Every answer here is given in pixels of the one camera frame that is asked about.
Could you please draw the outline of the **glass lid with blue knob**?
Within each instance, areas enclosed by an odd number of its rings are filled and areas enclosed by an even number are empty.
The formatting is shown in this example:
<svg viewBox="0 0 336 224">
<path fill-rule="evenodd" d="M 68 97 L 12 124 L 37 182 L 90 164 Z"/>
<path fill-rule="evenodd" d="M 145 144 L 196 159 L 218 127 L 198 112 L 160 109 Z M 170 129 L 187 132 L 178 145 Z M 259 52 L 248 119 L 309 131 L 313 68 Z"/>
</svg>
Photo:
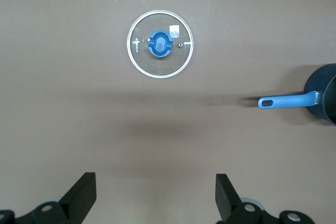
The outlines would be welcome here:
<svg viewBox="0 0 336 224">
<path fill-rule="evenodd" d="M 166 79 L 182 72 L 194 50 L 192 31 L 186 21 L 168 10 L 152 10 L 132 24 L 127 51 L 142 74 Z"/>
</svg>

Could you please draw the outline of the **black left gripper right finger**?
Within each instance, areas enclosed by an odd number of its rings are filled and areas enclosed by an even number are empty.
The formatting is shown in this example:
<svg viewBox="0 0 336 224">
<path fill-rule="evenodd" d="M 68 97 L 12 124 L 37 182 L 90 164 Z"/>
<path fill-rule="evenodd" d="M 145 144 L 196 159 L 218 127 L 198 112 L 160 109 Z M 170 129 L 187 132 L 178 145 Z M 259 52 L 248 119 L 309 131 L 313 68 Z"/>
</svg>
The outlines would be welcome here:
<svg viewBox="0 0 336 224">
<path fill-rule="evenodd" d="M 316 224 L 306 214 L 293 210 L 272 216 L 259 201 L 239 197 L 226 174 L 216 175 L 215 201 L 221 216 L 216 224 Z"/>
</svg>

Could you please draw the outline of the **brown table cover sheet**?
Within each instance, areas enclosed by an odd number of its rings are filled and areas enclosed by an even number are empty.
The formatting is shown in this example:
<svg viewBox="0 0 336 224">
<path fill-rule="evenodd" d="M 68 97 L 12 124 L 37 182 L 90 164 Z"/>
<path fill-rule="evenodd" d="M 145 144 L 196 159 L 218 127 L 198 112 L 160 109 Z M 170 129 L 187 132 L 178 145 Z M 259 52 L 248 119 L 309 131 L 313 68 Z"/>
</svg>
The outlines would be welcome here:
<svg viewBox="0 0 336 224">
<path fill-rule="evenodd" d="M 168 10 L 179 74 L 132 64 L 134 21 Z M 336 63 L 336 0 L 0 0 L 0 209 L 23 215 L 95 172 L 83 224 L 215 224 L 215 177 L 277 216 L 336 224 L 336 126 L 260 110 Z"/>
</svg>

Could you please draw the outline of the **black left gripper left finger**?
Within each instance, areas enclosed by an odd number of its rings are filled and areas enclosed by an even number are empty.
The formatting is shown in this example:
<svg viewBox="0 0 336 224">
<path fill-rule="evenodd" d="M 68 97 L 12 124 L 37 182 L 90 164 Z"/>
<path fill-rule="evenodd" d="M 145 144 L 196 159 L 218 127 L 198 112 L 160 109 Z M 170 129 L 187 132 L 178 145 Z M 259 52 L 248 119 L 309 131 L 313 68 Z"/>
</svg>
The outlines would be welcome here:
<svg viewBox="0 0 336 224">
<path fill-rule="evenodd" d="M 21 217 L 0 210 L 0 224 L 82 224 L 96 199 L 96 174 L 86 172 L 59 201 L 45 202 Z"/>
</svg>

